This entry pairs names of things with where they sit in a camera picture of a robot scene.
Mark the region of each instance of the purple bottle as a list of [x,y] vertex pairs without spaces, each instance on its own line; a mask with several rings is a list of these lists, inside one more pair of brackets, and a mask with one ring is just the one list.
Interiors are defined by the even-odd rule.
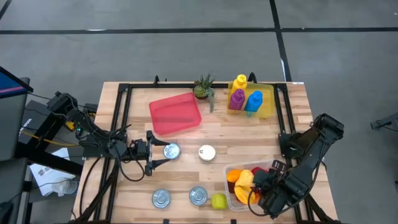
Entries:
[[230,110],[242,110],[244,103],[244,91],[242,89],[237,89],[231,95],[231,100],[229,101],[228,108]]

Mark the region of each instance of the table leg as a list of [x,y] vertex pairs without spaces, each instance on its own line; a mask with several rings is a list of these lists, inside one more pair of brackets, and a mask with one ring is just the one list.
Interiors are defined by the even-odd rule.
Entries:
[[44,151],[36,151],[29,149],[20,149],[16,155],[17,157],[25,157],[29,161],[53,168],[56,170],[68,172],[74,175],[81,175],[83,166],[77,164],[76,162],[63,159],[61,157],[55,156],[51,153]]

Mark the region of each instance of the yellow bottle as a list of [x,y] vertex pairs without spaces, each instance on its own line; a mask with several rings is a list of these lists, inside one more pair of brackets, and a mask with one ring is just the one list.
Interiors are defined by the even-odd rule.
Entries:
[[234,80],[234,83],[232,84],[232,92],[233,94],[237,89],[242,89],[243,91],[246,90],[246,87],[248,86],[248,83],[246,81],[246,76],[243,74],[238,75],[236,79]]

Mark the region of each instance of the metal can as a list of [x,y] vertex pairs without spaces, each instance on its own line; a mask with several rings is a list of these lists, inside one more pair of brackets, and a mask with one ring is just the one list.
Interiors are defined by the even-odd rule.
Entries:
[[152,196],[152,203],[157,208],[165,208],[170,204],[170,193],[168,190],[156,190]]
[[199,157],[204,161],[210,161],[216,156],[216,149],[213,146],[203,145],[199,148]]
[[180,155],[180,146],[176,143],[170,143],[164,147],[163,153],[168,159],[176,159]]
[[203,187],[196,186],[189,191],[189,200],[194,205],[204,205],[207,201],[207,191]]

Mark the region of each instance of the potted plant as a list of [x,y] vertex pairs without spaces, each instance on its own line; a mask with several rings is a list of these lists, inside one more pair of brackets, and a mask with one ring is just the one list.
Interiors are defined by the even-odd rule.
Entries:
[[214,79],[210,81],[210,74],[207,75],[206,79],[203,78],[203,75],[200,77],[200,80],[195,81],[195,86],[193,87],[193,94],[199,100],[209,99],[210,102],[210,113],[214,110],[214,89],[212,89],[211,84],[214,82]]

